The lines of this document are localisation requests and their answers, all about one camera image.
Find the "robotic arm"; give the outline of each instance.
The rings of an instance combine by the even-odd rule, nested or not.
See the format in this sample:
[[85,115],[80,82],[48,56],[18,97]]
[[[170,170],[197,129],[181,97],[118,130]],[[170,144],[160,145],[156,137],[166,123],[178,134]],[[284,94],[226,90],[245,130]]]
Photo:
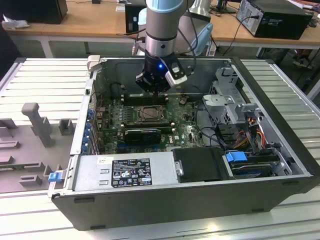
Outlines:
[[192,74],[183,69],[175,55],[175,43],[180,17],[194,0],[146,0],[145,59],[136,83],[145,91],[157,95],[182,84]]

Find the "warning label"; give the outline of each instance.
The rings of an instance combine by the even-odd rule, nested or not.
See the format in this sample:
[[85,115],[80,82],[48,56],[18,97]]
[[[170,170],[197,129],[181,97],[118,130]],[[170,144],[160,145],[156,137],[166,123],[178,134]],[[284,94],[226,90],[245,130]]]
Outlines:
[[152,185],[150,159],[114,160],[111,185],[114,188]]

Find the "motherboard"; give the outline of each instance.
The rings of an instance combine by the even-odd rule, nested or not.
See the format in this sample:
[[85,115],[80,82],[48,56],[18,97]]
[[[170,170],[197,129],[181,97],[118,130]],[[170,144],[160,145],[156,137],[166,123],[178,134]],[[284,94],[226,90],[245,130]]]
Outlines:
[[197,101],[166,97],[165,104],[131,105],[107,99],[98,118],[104,154],[168,152],[174,148],[204,147],[195,126]]

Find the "blue drive latch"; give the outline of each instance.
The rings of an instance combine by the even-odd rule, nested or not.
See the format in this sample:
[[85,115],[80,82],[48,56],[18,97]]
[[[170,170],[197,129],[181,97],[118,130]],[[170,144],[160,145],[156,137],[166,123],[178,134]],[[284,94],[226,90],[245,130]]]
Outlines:
[[245,162],[248,161],[245,152],[243,151],[230,151],[225,155],[228,162]]
[[49,182],[62,182],[62,172],[51,172],[49,174]]

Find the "wooden table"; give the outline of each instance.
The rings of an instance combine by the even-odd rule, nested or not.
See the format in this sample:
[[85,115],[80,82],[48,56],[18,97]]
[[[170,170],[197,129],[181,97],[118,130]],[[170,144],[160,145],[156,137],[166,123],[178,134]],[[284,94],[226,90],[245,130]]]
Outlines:
[[[125,12],[116,11],[115,1],[111,0],[111,2],[101,4],[67,1],[68,13],[61,24],[32,23],[29,28],[7,30],[7,32],[14,39],[39,41],[47,58],[54,57],[49,45],[50,41],[130,43],[131,39],[116,35],[126,32],[126,20]],[[239,6],[238,3],[230,4],[236,8]],[[235,14],[224,14],[220,17],[212,14],[211,22],[213,24],[212,36],[216,44],[229,46],[240,24]],[[240,26],[232,46],[318,49],[320,47],[320,26],[308,27],[299,40],[256,38],[243,26]]]

